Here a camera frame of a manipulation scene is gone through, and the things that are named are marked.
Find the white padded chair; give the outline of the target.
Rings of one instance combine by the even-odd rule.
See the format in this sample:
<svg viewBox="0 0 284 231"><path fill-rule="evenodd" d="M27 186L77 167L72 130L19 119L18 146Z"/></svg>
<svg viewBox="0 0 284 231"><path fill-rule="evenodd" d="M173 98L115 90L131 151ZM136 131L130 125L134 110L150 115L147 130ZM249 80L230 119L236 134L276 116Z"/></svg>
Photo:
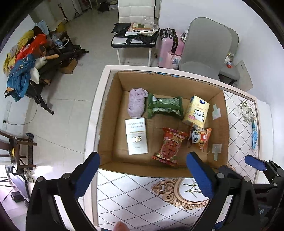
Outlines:
<svg viewBox="0 0 284 231"><path fill-rule="evenodd" d="M155 25L155 1L118 1L118 23L114 24L111 47L120 49L147 48L148 65L156 46L159 29Z"/></svg>

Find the white booklet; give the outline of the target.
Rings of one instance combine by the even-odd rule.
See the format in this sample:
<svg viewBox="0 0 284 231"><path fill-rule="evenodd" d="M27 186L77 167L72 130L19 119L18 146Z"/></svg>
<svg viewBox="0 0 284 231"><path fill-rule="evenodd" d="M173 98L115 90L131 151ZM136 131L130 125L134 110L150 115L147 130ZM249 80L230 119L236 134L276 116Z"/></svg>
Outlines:
<svg viewBox="0 0 284 231"><path fill-rule="evenodd" d="M145 118L126 119L128 154L148 153Z"/></svg>

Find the small cardboard box on floor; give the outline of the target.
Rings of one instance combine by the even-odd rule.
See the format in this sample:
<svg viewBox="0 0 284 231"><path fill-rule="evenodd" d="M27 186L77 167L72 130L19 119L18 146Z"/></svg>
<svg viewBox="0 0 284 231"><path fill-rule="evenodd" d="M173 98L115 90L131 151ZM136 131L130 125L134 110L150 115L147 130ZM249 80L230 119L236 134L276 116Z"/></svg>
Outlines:
<svg viewBox="0 0 284 231"><path fill-rule="evenodd" d="M74 58L72 60L64 61L60 64L59 71L63 74L72 74L78 62Z"/></svg>

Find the orange panda snack bag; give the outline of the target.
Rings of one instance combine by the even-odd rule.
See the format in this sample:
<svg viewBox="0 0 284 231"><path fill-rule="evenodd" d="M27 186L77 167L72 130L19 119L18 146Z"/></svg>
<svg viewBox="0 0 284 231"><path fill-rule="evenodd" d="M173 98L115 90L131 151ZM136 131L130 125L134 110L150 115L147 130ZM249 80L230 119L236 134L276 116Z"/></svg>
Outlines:
<svg viewBox="0 0 284 231"><path fill-rule="evenodd" d="M211 128L200 128L193 124L190 129L189 143L191 145L197 145L203 153L207 153L211 132Z"/></svg>

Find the grey chair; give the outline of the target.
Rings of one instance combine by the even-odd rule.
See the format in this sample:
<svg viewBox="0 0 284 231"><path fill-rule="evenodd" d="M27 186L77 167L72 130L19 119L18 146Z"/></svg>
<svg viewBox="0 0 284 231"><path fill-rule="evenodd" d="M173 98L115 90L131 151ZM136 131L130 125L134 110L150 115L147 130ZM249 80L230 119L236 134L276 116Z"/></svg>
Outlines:
<svg viewBox="0 0 284 231"><path fill-rule="evenodd" d="M206 17L190 23L179 70L219 81L219 72L231 47L231 33Z"/></svg>
<svg viewBox="0 0 284 231"><path fill-rule="evenodd" d="M227 83L229 85L233 85L235 82L237 82L240 79L240 74L233 62L237 49L238 49L239 36L237 32L234 31L233 29L229 27L226 27L226 28L229 30L231 34L231 47L228 51L223 67L221 68L219 72L219 78L221 82Z"/></svg>

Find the dark wooden chair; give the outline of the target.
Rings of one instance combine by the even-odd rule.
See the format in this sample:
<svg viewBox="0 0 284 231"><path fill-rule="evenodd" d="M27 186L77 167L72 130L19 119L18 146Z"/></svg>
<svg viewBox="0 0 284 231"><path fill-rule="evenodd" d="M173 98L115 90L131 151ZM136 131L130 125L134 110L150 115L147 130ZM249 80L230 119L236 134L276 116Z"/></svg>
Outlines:
<svg viewBox="0 0 284 231"><path fill-rule="evenodd" d="M37 146L34 142L34 135L26 133L27 138L19 138L1 131L1 137L7 138L9 141L1 141L1 150L7 151L8 154L1 154L1 158L10 158L12 164L16 164L16 169L33 169L36 165L33 163L33 147ZM20 154L21 146L26 146L28 153Z"/></svg>

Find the pile of clothes on rack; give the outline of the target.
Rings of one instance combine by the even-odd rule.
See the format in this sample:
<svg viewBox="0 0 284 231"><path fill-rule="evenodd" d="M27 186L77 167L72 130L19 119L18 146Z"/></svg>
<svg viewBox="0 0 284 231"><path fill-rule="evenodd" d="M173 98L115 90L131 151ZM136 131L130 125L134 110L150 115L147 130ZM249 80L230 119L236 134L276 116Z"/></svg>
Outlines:
<svg viewBox="0 0 284 231"><path fill-rule="evenodd" d="M26 32L7 54L3 64L3 72L8 77L5 97L12 96L16 102L24 98L29 86L39 84L39 70L49 60L59 57L57 54L35 57L39 48L47 43L49 28L43 20L34 28L39 30L39 34L34 30Z"/></svg>

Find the green wet wipes pack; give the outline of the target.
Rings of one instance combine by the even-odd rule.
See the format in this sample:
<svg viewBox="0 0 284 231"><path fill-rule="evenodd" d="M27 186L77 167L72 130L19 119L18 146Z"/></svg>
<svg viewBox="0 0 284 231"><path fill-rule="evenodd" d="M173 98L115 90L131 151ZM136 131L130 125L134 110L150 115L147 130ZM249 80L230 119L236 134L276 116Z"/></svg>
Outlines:
<svg viewBox="0 0 284 231"><path fill-rule="evenodd" d="M147 118L151 119L156 114L183 119L182 98L157 98L150 93L147 101Z"/></svg>

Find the grey chair front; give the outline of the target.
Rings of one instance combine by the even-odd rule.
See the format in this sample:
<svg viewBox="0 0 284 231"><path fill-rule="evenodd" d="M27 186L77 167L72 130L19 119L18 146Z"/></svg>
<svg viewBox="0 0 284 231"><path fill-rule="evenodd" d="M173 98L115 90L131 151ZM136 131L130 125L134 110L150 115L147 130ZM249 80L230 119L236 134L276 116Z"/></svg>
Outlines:
<svg viewBox="0 0 284 231"><path fill-rule="evenodd" d="M206 17L190 23L179 70L219 81L219 72L231 47L231 33Z"/></svg>

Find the yellow Vinda tissue pack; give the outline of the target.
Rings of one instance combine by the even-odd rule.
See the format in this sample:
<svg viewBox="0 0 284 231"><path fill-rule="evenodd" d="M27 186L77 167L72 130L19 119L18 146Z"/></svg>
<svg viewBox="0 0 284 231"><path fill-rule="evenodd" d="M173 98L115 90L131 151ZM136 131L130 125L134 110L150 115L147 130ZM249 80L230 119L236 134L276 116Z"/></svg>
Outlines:
<svg viewBox="0 0 284 231"><path fill-rule="evenodd" d="M182 120L187 125L196 125L200 128L204 128L207 114L209 110L209 103L202 98L194 95L190 99L190 103L187 107L185 116Z"/></svg>

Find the pink paper bag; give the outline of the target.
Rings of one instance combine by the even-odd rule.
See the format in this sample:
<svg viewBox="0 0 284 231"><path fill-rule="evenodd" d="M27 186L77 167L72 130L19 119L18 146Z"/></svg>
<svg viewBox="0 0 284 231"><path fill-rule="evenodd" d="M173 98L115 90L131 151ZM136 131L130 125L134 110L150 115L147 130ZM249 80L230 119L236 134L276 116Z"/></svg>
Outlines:
<svg viewBox="0 0 284 231"><path fill-rule="evenodd" d="M176 55L174 53L168 52L166 56L166 61L165 61L165 68L168 69L175 69L177 70L179 68L179 62L181 60L180 55Z"/></svg>

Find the white board against wall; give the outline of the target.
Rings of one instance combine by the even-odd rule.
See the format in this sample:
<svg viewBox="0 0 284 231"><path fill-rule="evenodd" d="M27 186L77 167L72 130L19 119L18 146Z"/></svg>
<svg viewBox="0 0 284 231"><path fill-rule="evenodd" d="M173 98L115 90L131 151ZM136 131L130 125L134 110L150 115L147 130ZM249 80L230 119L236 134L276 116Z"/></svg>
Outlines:
<svg viewBox="0 0 284 231"><path fill-rule="evenodd" d="M240 79L236 82L237 88L248 92L250 89L253 88L253 83L243 60L241 60L236 65L236 69L240 76Z"/></svg>

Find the grey chair rear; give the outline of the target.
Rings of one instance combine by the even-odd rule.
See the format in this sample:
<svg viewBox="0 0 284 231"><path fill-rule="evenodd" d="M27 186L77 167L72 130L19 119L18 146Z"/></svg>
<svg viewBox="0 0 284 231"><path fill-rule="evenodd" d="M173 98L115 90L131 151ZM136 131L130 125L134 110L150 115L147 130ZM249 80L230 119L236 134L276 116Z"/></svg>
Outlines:
<svg viewBox="0 0 284 231"><path fill-rule="evenodd" d="M226 28L229 30L231 34L231 47L228 51L223 67L221 68L219 72L219 78L221 82L227 83L229 85L233 85L235 82L237 82L240 79L240 74L233 62L237 49L238 49L239 36L237 32L234 31L233 29L229 27L226 27Z"/></svg>

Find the red snack bag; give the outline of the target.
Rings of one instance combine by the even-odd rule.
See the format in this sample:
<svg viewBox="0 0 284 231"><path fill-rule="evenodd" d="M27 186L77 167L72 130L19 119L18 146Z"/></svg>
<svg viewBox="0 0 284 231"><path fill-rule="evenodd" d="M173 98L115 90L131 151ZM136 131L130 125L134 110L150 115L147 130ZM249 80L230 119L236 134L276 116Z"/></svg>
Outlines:
<svg viewBox="0 0 284 231"><path fill-rule="evenodd" d="M152 159L169 166L177 166L177 154L184 140L189 138L189 133L163 127L163 144L160 150L152 155Z"/></svg>

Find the lilac cloth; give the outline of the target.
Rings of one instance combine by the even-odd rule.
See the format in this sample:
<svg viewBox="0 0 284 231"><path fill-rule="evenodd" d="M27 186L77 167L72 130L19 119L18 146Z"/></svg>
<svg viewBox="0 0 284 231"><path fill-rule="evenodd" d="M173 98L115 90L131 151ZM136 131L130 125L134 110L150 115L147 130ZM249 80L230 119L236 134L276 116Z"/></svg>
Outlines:
<svg viewBox="0 0 284 231"><path fill-rule="evenodd" d="M131 118L140 118L145 111L145 99L148 92L142 88L133 88L129 93L128 114Z"/></svg>

